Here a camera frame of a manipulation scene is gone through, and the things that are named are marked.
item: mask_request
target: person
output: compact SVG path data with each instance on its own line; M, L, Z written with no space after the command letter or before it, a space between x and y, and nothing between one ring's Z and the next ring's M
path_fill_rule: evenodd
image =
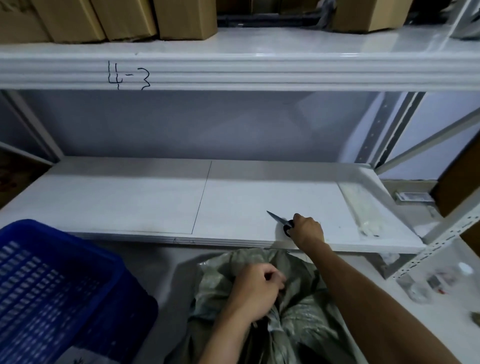
M328 244L318 222L299 214L288 230L313 261L357 345L370 364L458 364L453 354L413 315L350 266ZM216 318L199 364L235 364L251 323L264 317L284 288L271 264L246 266Z

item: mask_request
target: blue crate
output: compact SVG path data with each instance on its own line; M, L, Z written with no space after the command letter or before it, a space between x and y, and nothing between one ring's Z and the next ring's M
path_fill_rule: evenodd
M74 346L127 364L157 312L119 256L33 220L0 230L2 363L52 363Z

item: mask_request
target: scissors handle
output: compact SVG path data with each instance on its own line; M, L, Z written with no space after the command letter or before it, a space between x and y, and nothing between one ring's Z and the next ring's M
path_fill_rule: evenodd
M290 223L291 227L288 226L288 225L284 225L283 226L283 232L285 233L286 236L288 236L289 238L291 238L291 236L288 234L288 230L295 227L295 225L293 224L293 220L288 220L288 222Z

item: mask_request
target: shelf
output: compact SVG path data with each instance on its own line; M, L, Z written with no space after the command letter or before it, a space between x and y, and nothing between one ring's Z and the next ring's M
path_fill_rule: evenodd
M480 90L480 42L447 31L220 28L205 41L3 45L0 88Z
M379 237L359 233L337 182L370 193ZM419 252L395 208L373 170L356 164L66 157L0 210L0 227L32 218L91 239L295 248L271 210L314 217L337 251Z

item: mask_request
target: forearm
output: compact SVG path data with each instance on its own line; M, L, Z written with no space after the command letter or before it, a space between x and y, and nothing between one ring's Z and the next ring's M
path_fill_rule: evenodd
M241 315L222 312L199 364L236 364L250 323Z
M370 364L458 363L412 314L323 243L309 256Z

